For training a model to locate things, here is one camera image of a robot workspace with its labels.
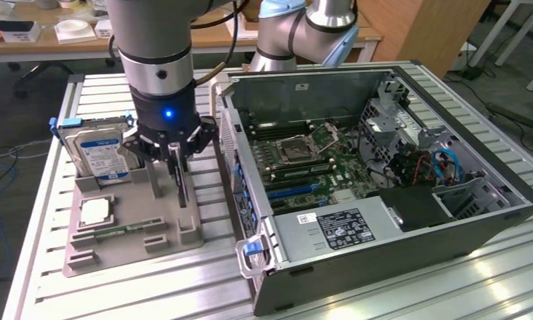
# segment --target cpu chip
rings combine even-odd
[[[297,162],[311,160],[312,150],[304,138],[279,141],[276,144],[283,160]]]

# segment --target motherboard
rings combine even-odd
[[[363,199],[379,189],[349,131],[332,122],[252,127],[251,148],[275,215]]]

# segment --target power supply label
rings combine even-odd
[[[375,240],[372,230],[357,209],[319,216],[319,224],[333,250]]]

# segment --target red cable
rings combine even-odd
[[[415,178],[412,180],[412,184],[415,185],[417,183],[417,177],[419,177],[419,169],[420,169],[420,162],[423,161],[423,159],[427,158],[425,155],[421,155],[419,158],[419,162],[417,162],[417,168],[415,170]]]

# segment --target wire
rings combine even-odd
[[[353,0],[353,8],[352,8],[352,11],[353,11],[353,25],[356,25],[357,24],[357,19],[359,19],[359,8],[357,8],[357,0]]]
[[[439,160],[436,159],[436,156],[435,156],[437,153],[445,153],[448,156],[451,156],[451,158],[452,158],[452,160],[455,162],[455,166],[456,166],[459,182],[463,182],[463,178],[464,178],[464,176],[463,176],[463,168],[460,166],[459,158],[457,158],[456,154],[452,152],[452,150],[439,149],[439,150],[435,150],[435,152],[433,152],[432,162],[433,162],[433,166],[435,166],[436,175],[439,176],[439,178],[441,178],[441,179],[444,178],[444,174],[443,174],[443,172],[441,172],[441,170],[439,168],[439,164],[440,163],[439,163]]]
[[[239,14],[237,9],[237,1],[233,1],[233,13],[235,16]],[[213,79],[216,75],[224,70],[227,64],[229,64],[231,58],[233,57],[235,48],[237,46],[237,38],[239,38],[239,18],[236,17],[233,20],[233,42],[231,43],[231,48],[225,60],[216,66],[216,68],[209,72],[205,76],[196,80],[196,86],[205,84],[209,80]]]
[[[427,158],[425,155],[421,155],[419,158],[419,162],[417,162],[417,168],[415,170],[415,178],[412,180],[412,184],[415,185],[417,183],[417,177],[419,177],[419,169],[420,169],[420,163],[423,162],[423,160]]]
[[[3,166],[3,167],[7,167],[8,170],[5,170],[5,172],[3,172],[3,174],[0,175],[0,180],[8,175],[8,173],[9,173],[11,171],[15,171],[15,170],[16,170],[16,169],[15,169],[16,164],[17,164],[17,150],[16,150],[16,153],[15,153],[15,160],[13,160],[12,164],[11,164],[9,166]]]
[[[7,182],[7,184],[5,185],[3,185],[1,187],[0,187],[0,192],[3,192],[9,186],[11,186],[11,184],[15,182],[15,180],[16,180],[16,177],[17,177],[17,170],[16,170],[16,168],[13,168],[13,166],[9,166],[9,165],[0,165],[0,168],[5,168],[5,169],[8,169],[5,172],[8,173],[8,172],[12,172],[12,176],[11,176],[11,178],[9,178],[9,181]]]
[[[383,159],[381,158],[371,158],[368,161],[365,161],[365,164],[368,164],[371,161],[381,162]]]
[[[507,115],[504,115],[504,114],[499,113],[497,111],[489,109],[489,108],[488,108],[488,103],[483,100],[483,98],[480,98],[479,94],[475,92],[475,90],[472,89],[472,87],[471,87],[464,81],[456,81],[456,80],[452,80],[452,79],[448,78],[448,77],[445,77],[445,78],[449,80],[449,81],[447,81],[447,82],[449,82],[449,83],[451,83],[451,82],[452,82],[452,83],[459,83],[459,84],[467,86],[467,88],[469,88],[469,90],[472,91],[472,94],[476,96],[477,100],[484,104],[484,106],[485,106],[485,108],[489,110],[489,112],[501,115],[504,118],[507,118],[507,120],[509,120],[509,121],[513,122],[513,124],[517,126],[517,128],[519,128],[519,130],[520,130],[520,139],[519,139],[519,142],[520,142],[521,146],[523,146],[528,151],[533,152],[533,149],[532,149],[531,147],[528,147],[527,144],[525,144],[525,136],[527,136],[527,134],[525,134],[525,130],[524,130],[524,128],[523,128],[523,124],[521,124],[520,122],[517,122],[515,119],[509,118]]]
[[[381,177],[384,177],[388,181],[392,181],[395,184],[397,184],[397,179],[396,179],[396,178],[389,177],[387,174],[379,172],[379,171],[375,170],[373,168],[369,168],[369,167],[368,167],[367,170],[369,171],[369,173],[376,173],[376,174],[379,174],[379,175],[380,175]]]
[[[108,40],[108,55],[111,56],[112,60],[120,61],[121,59],[115,54],[115,34],[112,34]]]
[[[501,115],[504,118],[507,118],[507,120],[509,120],[511,122],[513,122],[513,124],[517,126],[519,131],[520,131],[520,135],[519,135],[519,142],[521,144],[521,146],[531,152],[533,152],[533,149],[531,147],[527,146],[525,144],[525,130],[524,127],[521,126],[523,124],[520,122],[517,122],[516,120],[513,120],[512,118],[509,118],[507,115],[503,115],[501,113],[499,113],[497,111],[489,110],[491,112]]]
[[[192,30],[197,30],[197,29],[205,29],[205,28],[211,28],[215,27],[217,25],[220,25],[221,23],[225,23],[227,21],[229,21],[232,18],[235,18],[235,16],[237,14],[241,13],[243,9],[245,9],[247,5],[249,4],[251,0],[245,0],[241,3],[241,6],[237,8],[237,2],[235,2],[235,6],[233,6],[233,12],[229,13],[227,16],[224,16],[221,19],[213,21],[213,22],[208,22],[208,23],[203,23],[200,25],[192,25],[191,28]]]
[[[469,90],[472,91],[472,94],[475,95],[475,97],[477,98],[477,100],[481,102],[481,104],[487,107],[488,103],[483,100],[483,98],[480,98],[479,94],[476,93],[476,91],[472,89],[472,87],[467,84],[467,82],[464,82],[464,80],[452,80],[451,78],[448,78],[447,76],[444,76],[448,81],[448,83],[459,83],[464,86],[467,86],[467,88],[469,88]]]
[[[52,142],[51,139],[37,140],[37,141],[32,141],[29,143],[25,143],[23,145],[17,145],[16,147],[11,147],[8,152],[0,154],[0,158],[7,157],[7,156],[9,156],[11,158],[16,157],[19,159],[32,159],[32,158],[43,157],[43,156],[48,155],[49,152],[44,152],[44,153],[37,154],[37,155],[28,155],[28,156],[24,156],[24,157],[19,156],[19,155],[15,156],[15,153],[17,154],[19,151],[21,151],[24,148],[27,148],[27,147],[29,147],[32,145],[39,145],[41,143],[51,143],[51,142]]]
[[[7,237],[7,231],[4,228],[4,223],[1,221],[0,218],[0,236],[1,236],[1,240],[4,242],[4,249],[5,249],[5,254],[7,254],[7,258],[5,260],[1,262],[1,266],[0,266],[0,274],[5,271],[8,265],[9,265],[9,260],[11,260],[11,255],[12,255],[12,248],[9,246],[9,241],[8,241],[8,237]]]

